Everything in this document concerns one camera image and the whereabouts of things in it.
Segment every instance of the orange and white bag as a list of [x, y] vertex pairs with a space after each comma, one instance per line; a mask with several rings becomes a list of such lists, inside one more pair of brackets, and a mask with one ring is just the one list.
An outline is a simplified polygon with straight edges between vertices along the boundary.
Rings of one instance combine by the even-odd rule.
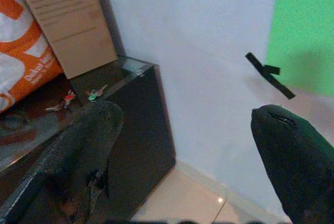
[[0, 112], [62, 73], [23, 0], [0, 0]]

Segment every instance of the beige floor tile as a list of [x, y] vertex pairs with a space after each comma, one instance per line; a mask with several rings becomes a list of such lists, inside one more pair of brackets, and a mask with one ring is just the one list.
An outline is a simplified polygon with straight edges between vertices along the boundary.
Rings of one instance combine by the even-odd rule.
[[229, 201], [227, 201], [217, 216], [215, 223], [224, 223], [231, 222], [235, 224], [246, 224], [251, 221], [256, 221], [257, 219], [240, 208], [232, 205]]
[[132, 220], [163, 220], [169, 224], [193, 220], [200, 224], [212, 223], [224, 199], [173, 170], [158, 186]]

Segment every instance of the baseboard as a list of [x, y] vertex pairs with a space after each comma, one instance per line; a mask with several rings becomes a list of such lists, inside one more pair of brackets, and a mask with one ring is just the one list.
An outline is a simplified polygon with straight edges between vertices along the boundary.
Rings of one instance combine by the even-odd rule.
[[186, 164], [180, 160], [176, 160], [176, 169], [180, 172], [184, 173], [186, 176], [191, 178], [192, 180], [200, 183], [202, 186], [207, 188], [208, 190], [220, 195], [224, 199], [227, 199], [230, 203], [242, 209], [246, 213], [254, 216], [255, 218], [263, 221], [264, 223], [280, 223], [280, 222], [290, 222], [289, 218], [281, 218], [278, 217], [262, 208], [260, 208], [257, 204], [252, 201], [249, 201], [243, 198], [238, 193], [229, 190], [226, 186], [218, 183], [214, 179], [202, 174], [194, 167]]

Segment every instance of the black tape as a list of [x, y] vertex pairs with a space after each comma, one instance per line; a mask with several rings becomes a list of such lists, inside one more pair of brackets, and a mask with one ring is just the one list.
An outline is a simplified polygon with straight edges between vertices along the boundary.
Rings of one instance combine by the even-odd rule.
[[247, 53], [246, 58], [251, 62], [251, 64], [256, 68], [256, 70], [261, 74], [261, 76], [271, 83], [274, 87], [281, 91], [289, 100], [291, 100], [296, 95], [290, 91], [286, 86], [282, 85], [278, 80], [276, 80], [271, 73], [279, 74], [280, 68], [275, 66], [262, 66], [261, 62], [252, 54]]

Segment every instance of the white wall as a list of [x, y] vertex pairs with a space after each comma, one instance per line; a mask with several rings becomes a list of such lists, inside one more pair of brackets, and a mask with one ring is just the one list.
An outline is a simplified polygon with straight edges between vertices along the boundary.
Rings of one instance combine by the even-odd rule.
[[251, 109], [281, 104], [334, 140], [334, 104], [296, 90], [288, 101], [244, 58], [252, 51], [264, 62], [275, 0], [110, 2], [117, 51], [161, 67], [178, 159], [283, 216], [252, 138]]

